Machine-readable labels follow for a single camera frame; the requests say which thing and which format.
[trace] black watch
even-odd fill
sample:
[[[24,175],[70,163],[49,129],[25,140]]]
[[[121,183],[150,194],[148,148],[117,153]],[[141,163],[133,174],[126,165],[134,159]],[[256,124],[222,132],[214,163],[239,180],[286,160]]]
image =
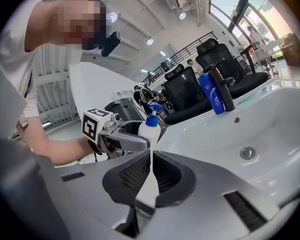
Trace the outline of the black watch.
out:
[[[93,150],[93,152],[95,152],[98,155],[102,156],[102,152],[99,150],[99,148],[97,147],[97,145],[93,141],[88,139],[88,144],[91,147],[91,149]]]

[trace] blue shampoo bottle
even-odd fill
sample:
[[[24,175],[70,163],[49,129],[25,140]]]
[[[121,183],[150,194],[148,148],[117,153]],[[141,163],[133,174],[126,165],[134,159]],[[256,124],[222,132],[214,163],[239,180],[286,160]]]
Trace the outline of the blue shampoo bottle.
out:
[[[225,112],[221,96],[218,93],[218,90],[215,87],[215,84],[213,83],[210,75],[208,73],[203,74],[198,78],[198,81],[203,89],[205,96],[208,98],[214,112],[217,115]]]

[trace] white bottle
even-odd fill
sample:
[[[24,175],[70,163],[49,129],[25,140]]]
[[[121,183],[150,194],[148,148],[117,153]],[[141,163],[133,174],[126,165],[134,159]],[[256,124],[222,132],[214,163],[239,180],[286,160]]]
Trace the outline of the white bottle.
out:
[[[157,110],[163,108],[163,106],[156,102],[149,102],[147,105],[152,108],[153,112],[146,118],[145,122],[140,124],[138,135],[148,139],[150,142],[150,173],[137,194],[136,199],[154,209],[156,207],[156,198],[159,195],[159,187],[153,173],[153,151],[161,132],[159,118],[156,114]]]

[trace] black headrest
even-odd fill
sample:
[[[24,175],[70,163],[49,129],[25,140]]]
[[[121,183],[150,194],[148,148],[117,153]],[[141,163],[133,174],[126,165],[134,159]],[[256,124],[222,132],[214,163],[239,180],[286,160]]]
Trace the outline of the black headrest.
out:
[[[205,41],[204,43],[200,44],[199,46],[196,47],[196,51],[198,53],[198,55],[203,55],[206,52],[210,51],[211,49],[213,49],[214,47],[216,47],[218,45],[218,41],[210,38],[207,41]]]
[[[179,64],[178,66],[176,66],[176,68],[175,68],[174,70],[172,70],[172,71],[169,72],[169,73],[166,73],[166,74],[164,75],[164,78],[165,78],[166,80],[173,79],[173,78],[175,78],[176,76],[178,76],[184,69],[185,69],[184,65]]]

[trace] drain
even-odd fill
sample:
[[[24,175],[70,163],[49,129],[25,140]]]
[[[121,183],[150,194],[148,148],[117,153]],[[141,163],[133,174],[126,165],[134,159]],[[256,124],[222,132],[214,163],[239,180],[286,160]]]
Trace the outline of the drain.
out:
[[[240,157],[242,157],[245,160],[250,160],[254,158],[256,155],[256,151],[253,147],[246,146],[240,151]]]

